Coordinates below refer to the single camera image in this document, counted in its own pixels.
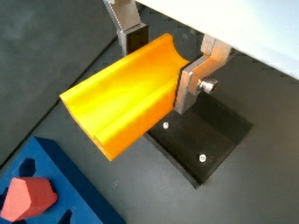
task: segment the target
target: metal bracket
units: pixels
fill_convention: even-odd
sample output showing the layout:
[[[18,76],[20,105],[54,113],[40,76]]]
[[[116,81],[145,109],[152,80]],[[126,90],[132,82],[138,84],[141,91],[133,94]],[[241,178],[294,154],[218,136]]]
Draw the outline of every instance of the metal bracket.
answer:
[[[116,26],[122,54],[128,55],[148,43],[148,26],[141,23],[134,0],[104,0]]]
[[[200,91],[212,93],[217,81],[210,74],[226,64],[236,53],[229,45],[206,34],[202,37],[200,50],[202,56],[181,70],[174,100],[174,110],[178,114],[182,114],[196,102]]]

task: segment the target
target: black base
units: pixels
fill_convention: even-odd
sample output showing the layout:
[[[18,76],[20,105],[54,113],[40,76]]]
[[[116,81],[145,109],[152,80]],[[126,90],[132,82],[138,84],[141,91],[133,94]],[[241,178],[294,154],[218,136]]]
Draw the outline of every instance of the black base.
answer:
[[[172,111],[146,138],[197,188],[246,135],[252,124],[209,95],[198,94],[188,111]]]

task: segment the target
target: silver bolt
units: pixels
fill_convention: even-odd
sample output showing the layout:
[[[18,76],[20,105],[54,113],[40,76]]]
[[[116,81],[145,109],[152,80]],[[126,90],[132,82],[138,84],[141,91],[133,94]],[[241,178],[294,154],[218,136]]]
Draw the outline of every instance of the silver bolt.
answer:
[[[206,160],[206,156],[204,154],[200,154],[200,161],[204,163]]]
[[[197,90],[210,94],[214,91],[217,84],[218,81],[208,76],[198,82]]]
[[[165,130],[168,130],[168,128],[169,128],[169,123],[168,123],[168,122],[164,122],[164,123],[162,123],[162,128],[164,128]]]

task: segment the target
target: red block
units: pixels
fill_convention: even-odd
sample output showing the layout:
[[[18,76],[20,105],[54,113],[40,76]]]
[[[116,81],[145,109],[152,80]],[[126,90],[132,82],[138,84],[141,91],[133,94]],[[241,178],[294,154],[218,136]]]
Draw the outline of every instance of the red block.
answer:
[[[57,200],[46,178],[13,178],[1,212],[8,221],[18,221],[40,215]]]

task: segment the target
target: yellow block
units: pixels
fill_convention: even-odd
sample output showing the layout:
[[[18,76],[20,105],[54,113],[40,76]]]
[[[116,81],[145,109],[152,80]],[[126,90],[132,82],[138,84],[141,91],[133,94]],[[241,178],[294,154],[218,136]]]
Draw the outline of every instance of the yellow block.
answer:
[[[60,95],[109,161],[173,109],[186,63],[164,34]]]

